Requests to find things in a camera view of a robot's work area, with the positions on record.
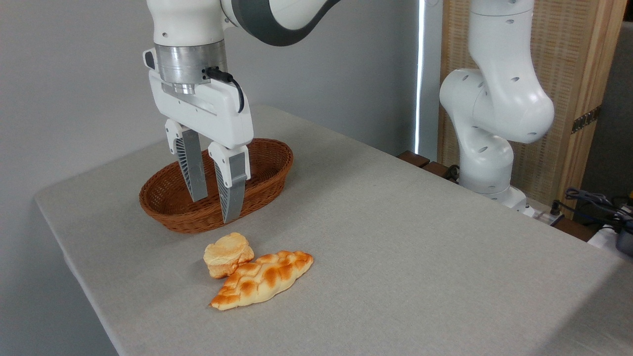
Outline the grey-white gripper finger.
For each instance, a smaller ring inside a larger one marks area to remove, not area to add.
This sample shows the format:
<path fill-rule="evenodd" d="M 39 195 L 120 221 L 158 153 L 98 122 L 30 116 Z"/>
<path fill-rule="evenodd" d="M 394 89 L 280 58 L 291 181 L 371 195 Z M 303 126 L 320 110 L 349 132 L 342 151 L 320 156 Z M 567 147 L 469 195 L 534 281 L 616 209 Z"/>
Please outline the grey-white gripper finger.
<path fill-rule="evenodd" d="M 168 145 L 180 165 L 192 201 L 208 196 L 199 134 L 173 119 L 165 123 Z"/>
<path fill-rule="evenodd" d="M 249 151 L 246 145 L 228 149 L 217 142 L 208 149 L 215 164 L 223 221 L 230 223 L 240 216 L 246 181 L 251 178 Z"/>

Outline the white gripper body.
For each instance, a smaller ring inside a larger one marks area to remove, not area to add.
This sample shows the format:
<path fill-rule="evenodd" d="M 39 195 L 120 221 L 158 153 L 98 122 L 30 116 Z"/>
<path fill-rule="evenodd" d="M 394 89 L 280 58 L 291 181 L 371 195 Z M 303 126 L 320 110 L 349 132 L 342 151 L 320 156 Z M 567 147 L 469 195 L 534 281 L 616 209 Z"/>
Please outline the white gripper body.
<path fill-rule="evenodd" d="M 161 114 L 228 149 L 249 144 L 254 130 L 245 94 L 221 81 L 199 84 L 194 94 L 181 94 L 149 70 L 149 81 Z"/>

